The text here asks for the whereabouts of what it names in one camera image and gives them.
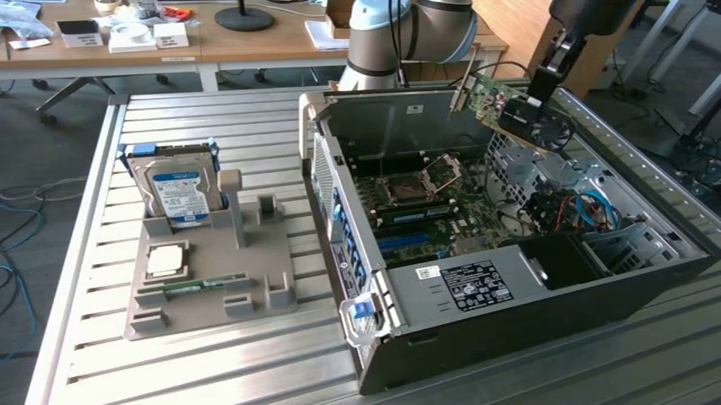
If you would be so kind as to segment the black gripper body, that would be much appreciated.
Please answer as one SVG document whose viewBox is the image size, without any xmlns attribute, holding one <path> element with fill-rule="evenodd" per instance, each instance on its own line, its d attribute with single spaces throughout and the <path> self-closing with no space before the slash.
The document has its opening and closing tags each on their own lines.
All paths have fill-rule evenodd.
<svg viewBox="0 0 721 405">
<path fill-rule="evenodd" d="M 616 31 L 635 4 L 634 0 L 552 0 L 548 13 L 567 36 L 606 36 Z"/>
</svg>

